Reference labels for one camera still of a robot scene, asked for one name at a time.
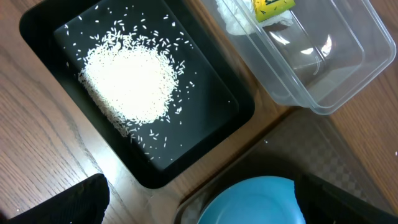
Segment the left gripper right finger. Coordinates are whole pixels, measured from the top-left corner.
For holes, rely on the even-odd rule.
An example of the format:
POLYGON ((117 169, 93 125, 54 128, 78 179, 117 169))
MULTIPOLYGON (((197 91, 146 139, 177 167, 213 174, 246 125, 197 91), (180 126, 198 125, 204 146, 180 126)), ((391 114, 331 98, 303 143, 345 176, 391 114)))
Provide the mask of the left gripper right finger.
POLYGON ((294 192, 307 223, 397 224, 397 216, 312 174, 296 179, 294 192))

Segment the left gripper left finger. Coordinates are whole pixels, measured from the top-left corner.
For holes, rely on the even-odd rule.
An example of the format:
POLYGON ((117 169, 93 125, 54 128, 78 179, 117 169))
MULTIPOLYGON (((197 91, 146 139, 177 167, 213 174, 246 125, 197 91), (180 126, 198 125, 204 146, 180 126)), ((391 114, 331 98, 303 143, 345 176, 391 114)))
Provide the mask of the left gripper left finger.
POLYGON ((98 173, 5 223, 101 224, 109 201, 107 178, 98 173))

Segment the pile of white rice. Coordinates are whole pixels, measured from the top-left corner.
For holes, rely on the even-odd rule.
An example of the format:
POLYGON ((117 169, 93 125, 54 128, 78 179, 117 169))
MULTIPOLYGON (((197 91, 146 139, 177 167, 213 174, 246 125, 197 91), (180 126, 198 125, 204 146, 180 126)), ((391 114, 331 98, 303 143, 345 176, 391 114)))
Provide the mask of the pile of white rice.
POLYGON ((89 97, 149 161, 176 160, 180 128, 195 82, 189 77, 194 46, 167 9, 96 4, 55 30, 89 97))

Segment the green yellow foil wrapper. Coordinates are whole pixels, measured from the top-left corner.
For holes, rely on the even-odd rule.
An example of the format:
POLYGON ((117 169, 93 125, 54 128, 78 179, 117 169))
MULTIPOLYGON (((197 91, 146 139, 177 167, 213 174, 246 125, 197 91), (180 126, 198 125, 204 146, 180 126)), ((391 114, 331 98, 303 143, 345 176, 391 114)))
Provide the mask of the green yellow foil wrapper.
POLYGON ((295 6, 294 0, 252 0, 255 17, 258 22, 282 14, 295 6))

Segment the brown serving tray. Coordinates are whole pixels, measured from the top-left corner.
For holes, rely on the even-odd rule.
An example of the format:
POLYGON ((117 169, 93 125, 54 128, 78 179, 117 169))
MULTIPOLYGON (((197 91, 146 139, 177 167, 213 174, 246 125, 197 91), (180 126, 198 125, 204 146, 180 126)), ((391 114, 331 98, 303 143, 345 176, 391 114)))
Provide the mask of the brown serving tray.
POLYGON ((180 204, 174 223, 196 223, 229 186, 261 175, 296 179, 309 172, 371 205, 394 213, 365 167, 327 116, 293 112, 258 143, 180 204))

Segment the black rectangular tray bin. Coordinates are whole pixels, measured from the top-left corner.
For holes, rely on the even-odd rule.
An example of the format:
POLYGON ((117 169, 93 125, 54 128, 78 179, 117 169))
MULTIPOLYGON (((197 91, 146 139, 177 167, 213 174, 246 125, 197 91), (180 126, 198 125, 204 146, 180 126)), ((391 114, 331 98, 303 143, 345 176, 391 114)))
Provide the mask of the black rectangular tray bin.
POLYGON ((130 173, 149 189, 168 184, 254 114, 252 96, 183 1, 44 0, 22 15, 19 30, 130 173), (89 48, 89 35, 104 31, 119 16, 128 22, 147 16, 149 24, 167 38, 183 32, 188 40, 188 46, 177 50, 177 58, 187 64, 182 113, 141 129, 159 131, 167 140, 165 144, 150 140, 151 156, 122 137, 100 111, 78 82, 82 63, 72 57, 73 50, 89 48))

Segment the clear plastic bin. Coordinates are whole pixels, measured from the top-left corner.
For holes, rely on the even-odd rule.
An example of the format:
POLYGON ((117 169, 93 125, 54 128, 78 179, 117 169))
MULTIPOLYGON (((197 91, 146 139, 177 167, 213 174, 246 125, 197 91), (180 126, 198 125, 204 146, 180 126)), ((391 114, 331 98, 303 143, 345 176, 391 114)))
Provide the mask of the clear plastic bin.
POLYGON ((252 1, 234 1, 255 27, 231 35, 216 1, 204 6, 233 48, 280 105, 329 115, 361 91, 395 58, 390 33, 369 1, 295 1, 290 27, 259 27, 252 1))

